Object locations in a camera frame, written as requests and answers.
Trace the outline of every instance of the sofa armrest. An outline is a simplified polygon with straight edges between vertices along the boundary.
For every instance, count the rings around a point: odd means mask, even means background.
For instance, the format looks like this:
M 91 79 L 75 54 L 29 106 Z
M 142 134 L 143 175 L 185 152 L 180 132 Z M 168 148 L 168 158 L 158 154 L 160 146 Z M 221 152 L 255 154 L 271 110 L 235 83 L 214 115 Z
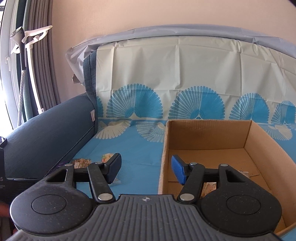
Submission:
M 94 136 L 93 104 L 76 96 L 16 128 L 4 147 L 6 177 L 42 179 Z

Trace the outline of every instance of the crosshair symbol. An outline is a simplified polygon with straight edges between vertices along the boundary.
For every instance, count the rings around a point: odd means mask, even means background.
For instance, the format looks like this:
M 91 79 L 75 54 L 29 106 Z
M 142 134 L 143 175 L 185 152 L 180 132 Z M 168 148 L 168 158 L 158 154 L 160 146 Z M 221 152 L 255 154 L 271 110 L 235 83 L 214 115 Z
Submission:
M 148 201 L 150 201 L 150 200 L 151 200 L 151 198 L 144 197 L 144 198 L 142 198 L 142 200 L 143 200 L 144 202 L 148 202 Z

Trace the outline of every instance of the open cardboard box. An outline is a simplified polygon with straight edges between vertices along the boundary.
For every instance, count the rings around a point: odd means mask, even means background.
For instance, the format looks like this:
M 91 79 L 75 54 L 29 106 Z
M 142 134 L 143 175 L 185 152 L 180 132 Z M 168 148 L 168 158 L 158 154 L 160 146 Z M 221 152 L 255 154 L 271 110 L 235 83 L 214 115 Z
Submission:
M 182 186 L 171 169 L 172 155 L 206 168 L 227 163 L 249 172 L 250 179 L 281 203 L 279 236 L 296 226 L 296 164 L 250 120 L 170 120 L 165 130 L 158 194 L 179 194 Z

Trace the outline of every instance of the gray ribbed plate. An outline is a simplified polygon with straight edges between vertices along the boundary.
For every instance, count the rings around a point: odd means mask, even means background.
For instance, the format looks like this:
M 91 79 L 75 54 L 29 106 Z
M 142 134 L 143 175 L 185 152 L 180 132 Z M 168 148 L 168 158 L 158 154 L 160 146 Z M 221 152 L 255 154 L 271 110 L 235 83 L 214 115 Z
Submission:
M 68 233 L 35 236 L 22 230 L 9 241 L 189 241 L 279 240 L 273 234 L 240 238 L 210 227 L 192 205 L 177 203 L 171 195 L 121 195 L 112 204 L 99 205 L 81 226 Z

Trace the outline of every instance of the wall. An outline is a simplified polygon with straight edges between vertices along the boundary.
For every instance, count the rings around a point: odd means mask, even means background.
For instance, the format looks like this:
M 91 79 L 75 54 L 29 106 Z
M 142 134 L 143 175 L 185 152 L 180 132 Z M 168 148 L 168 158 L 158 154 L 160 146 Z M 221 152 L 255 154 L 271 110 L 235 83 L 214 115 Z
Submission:
M 98 35 L 176 23 L 242 27 L 296 44 L 296 8 L 288 0 L 54 0 L 53 56 L 61 101 L 85 92 L 72 83 L 67 49 Z

